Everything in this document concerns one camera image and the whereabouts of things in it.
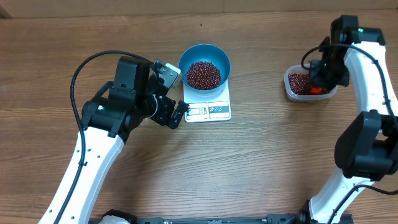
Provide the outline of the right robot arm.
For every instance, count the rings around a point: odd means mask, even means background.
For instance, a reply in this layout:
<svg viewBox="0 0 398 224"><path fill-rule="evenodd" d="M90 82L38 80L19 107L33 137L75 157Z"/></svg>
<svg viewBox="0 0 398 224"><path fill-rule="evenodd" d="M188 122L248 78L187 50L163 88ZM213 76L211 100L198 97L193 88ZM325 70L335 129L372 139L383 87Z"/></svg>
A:
<svg viewBox="0 0 398 224"><path fill-rule="evenodd" d="M364 190L397 172L397 97L386 67L386 41L377 28L360 27L357 16L342 15L330 36L316 47L320 60L308 70L311 90L354 85L358 115L335 144L336 169L304 205L297 223L352 223L344 211Z"/></svg>

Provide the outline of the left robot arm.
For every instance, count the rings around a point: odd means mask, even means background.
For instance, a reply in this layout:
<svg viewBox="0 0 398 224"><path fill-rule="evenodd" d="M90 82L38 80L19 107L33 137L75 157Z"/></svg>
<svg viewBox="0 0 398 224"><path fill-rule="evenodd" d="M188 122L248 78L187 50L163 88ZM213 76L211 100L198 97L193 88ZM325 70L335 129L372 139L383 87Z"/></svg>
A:
<svg viewBox="0 0 398 224"><path fill-rule="evenodd" d="M106 175L130 132L149 118L178 127L188 105L167 98L179 68L143 58L119 59L114 81L103 85L78 116L78 137L63 179L41 223L88 223Z"/></svg>

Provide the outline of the red measuring scoop blue handle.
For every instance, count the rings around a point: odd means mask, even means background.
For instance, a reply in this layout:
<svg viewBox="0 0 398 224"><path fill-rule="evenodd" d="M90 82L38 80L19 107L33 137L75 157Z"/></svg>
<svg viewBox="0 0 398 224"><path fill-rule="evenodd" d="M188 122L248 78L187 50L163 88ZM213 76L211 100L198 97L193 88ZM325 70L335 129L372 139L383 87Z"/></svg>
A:
<svg viewBox="0 0 398 224"><path fill-rule="evenodd" d="M323 88L310 86L308 89L308 93L310 95L322 95L324 92Z"/></svg>

